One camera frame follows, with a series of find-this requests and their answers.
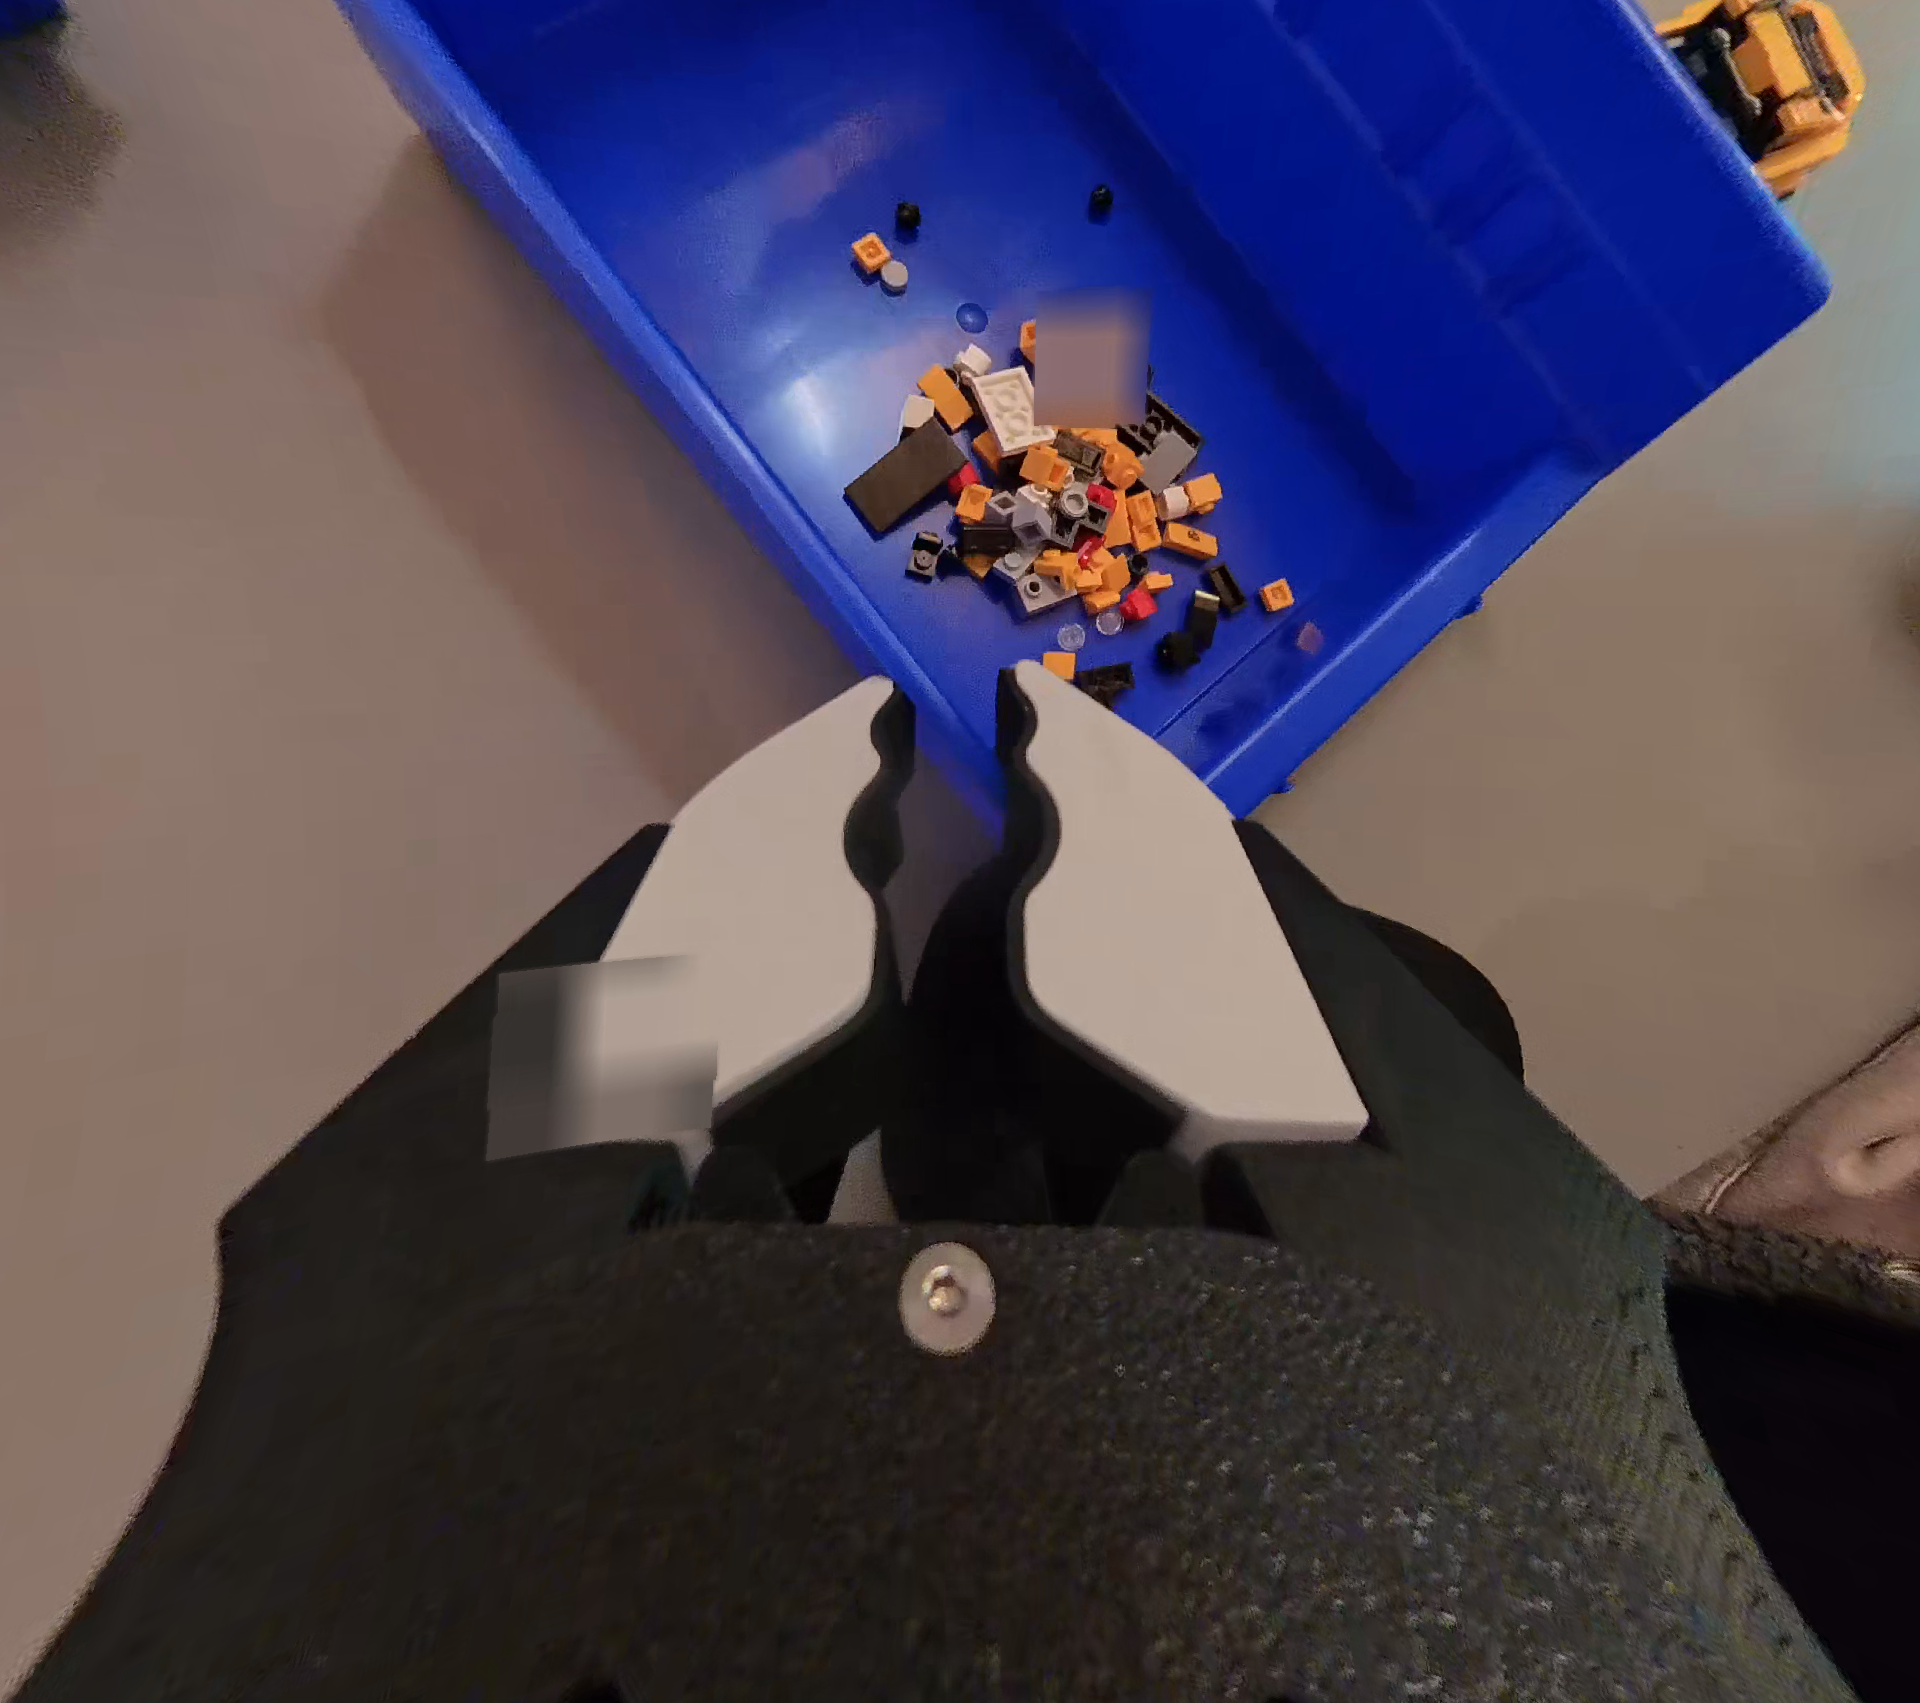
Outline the pile of lego pieces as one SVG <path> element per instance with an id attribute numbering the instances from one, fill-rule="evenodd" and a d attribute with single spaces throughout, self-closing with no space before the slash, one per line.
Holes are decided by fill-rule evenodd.
<path id="1" fill-rule="evenodd" d="M 1211 516 L 1225 494 L 1205 440 L 1155 388 L 1139 298 L 1068 294 L 1020 324 L 1001 354 L 985 316 L 960 312 L 962 344 L 919 372 L 893 442 L 842 492 L 876 538 L 910 524 L 903 574 L 994 588 L 1020 616 L 1060 624 L 1041 668 L 1113 708 L 1135 684 L 1126 660 L 1083 660 L 1091 642 L 1148 630 L 1151 668 L 1184 676 L 1249 606 L 1298 608 L 1290 580 L 1248 588 Z"/>

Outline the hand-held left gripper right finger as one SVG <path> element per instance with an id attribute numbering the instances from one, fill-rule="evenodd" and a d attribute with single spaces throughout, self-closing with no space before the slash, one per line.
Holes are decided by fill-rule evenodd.
<path id="1" fill-rule="evenodd" d="M 1076 684 L 999 676 L 1009 982 L 1148 1147 L 1348 1143 L 1368 1112 L 1224 802 Z"/>

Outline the yellow lego car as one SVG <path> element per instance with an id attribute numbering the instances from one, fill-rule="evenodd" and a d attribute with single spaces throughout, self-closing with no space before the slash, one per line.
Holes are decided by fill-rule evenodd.
<path id="1" fill-rule="evenodd" d="M 1699 0 L 1653 32 L 1776 202 L 1849 144 L 1865 84 L 1832 6 Z"/>

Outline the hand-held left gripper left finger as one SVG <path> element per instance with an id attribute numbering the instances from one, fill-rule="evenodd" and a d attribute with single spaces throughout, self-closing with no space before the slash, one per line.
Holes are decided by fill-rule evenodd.
<path id="1" fill-rule="evenodd" d="M 604 952 L 605 1137 L 708 1131 L 817 1179 L 878 1127 L 913 758 L 913 708 L 874 676 L 682 808 Z"/>

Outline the person's beige hoodie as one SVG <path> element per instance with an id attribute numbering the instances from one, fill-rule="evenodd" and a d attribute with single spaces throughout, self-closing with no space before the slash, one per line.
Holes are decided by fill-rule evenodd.
<path id="1" fill-rule="evenodd" d="M 1917 1016 L 1827 1086 L 1658 1189 L 1667 1217 L 1917 1261 Z"/>

